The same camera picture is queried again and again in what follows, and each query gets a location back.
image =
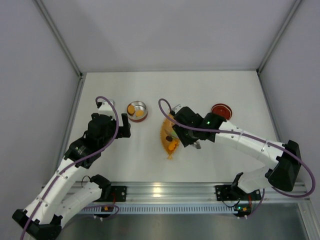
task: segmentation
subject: white table surface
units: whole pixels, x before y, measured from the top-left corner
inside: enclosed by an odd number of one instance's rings
[[[165,118],[158,107],[159,98],[166,98],[172,107],[188,106],[203,117],[214,104],[227,104],[233,111],[233,124],[276,140],[255,71],[88,73],[69,144],[82,136],[91,114],[97,112],[97,96],[113,99],[119,118],[136,100],[147,105],[148,116],[143,122],[130,122],[131,138],[115,140],[91,166],[89,176],[100,174],[117,182],[232,182],[236,174],[262,166],[241,152],[210,141],[201,141],[201,150],[180,145],[173,160],[168,160],[160,140]]]

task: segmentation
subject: wall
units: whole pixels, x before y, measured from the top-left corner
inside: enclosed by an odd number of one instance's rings
[[[0,239],[19,239],[12,220],[50,178],[77,76],[31,0],[0,8]]]
[[[300,145],[318,187],[311,196],[320,216],[320,1],[304,1],[261,74],[284,141]],[[303,179],[310,183],[305,171]]]
[[[84,72],[255,70],[294,0],[43,0]]]

